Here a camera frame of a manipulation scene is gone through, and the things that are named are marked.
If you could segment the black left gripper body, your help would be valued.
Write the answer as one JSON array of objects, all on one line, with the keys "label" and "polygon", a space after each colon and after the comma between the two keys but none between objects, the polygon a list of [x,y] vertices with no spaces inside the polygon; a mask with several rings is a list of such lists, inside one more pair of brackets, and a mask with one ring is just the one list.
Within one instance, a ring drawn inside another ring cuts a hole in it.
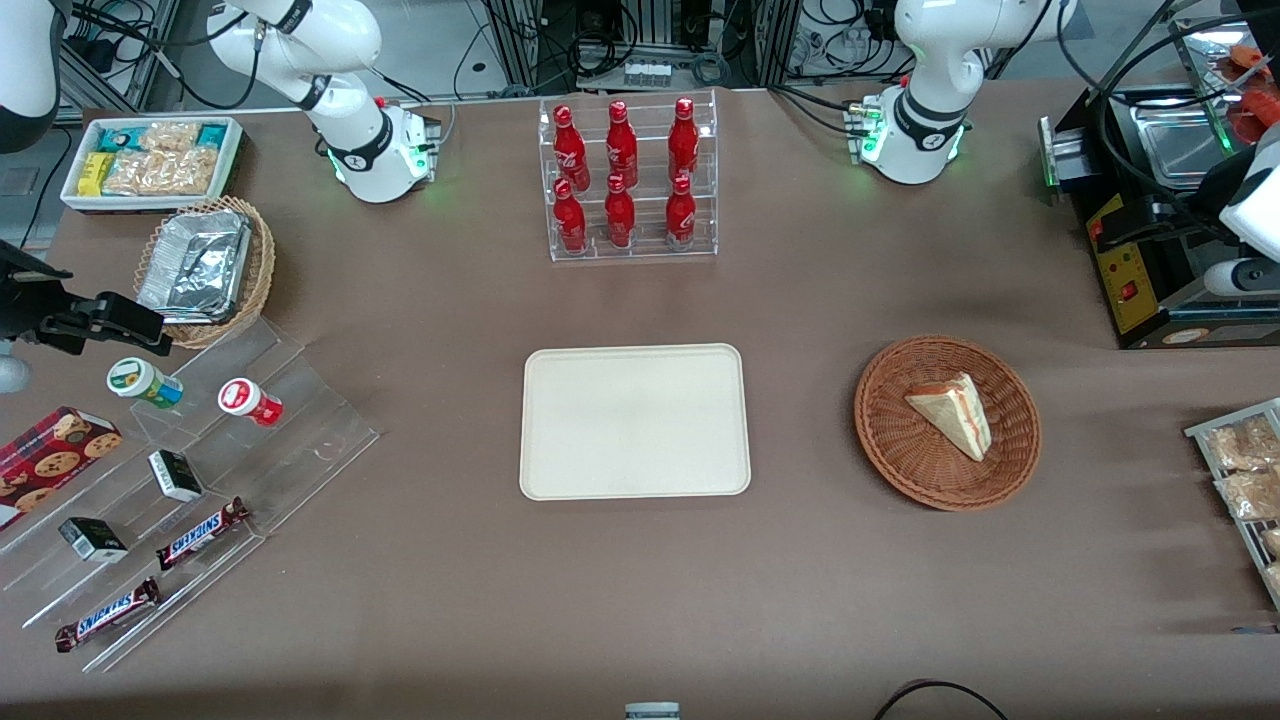
[{"label": "black left gripper body", "polygon": [[1192,224],[1187,247],[1199,247],[1212,242],[1231,247],[1242,243],[1256,246],[1254,238],[1245,234],[1242,240],[1219,219],[1220,213],[1234,201],[1242,186],[1245,186],[1254,155],[1256,150],[1243,150],[1224,159],[1211,168],[1199,187],[1187,196],[1187,215]]}]

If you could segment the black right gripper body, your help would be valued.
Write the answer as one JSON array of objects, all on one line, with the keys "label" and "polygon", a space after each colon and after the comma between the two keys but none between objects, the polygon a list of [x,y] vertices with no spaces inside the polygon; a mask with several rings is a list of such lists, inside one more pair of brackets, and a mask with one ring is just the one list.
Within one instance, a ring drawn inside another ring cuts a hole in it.
[{"label": "black right gripper body", "polygon": [[87,300],[68,292],[63,284],[73,277],[72,272],[1,242],[3,338],[82,354],[86,343],[99,336],[82,307]]}]

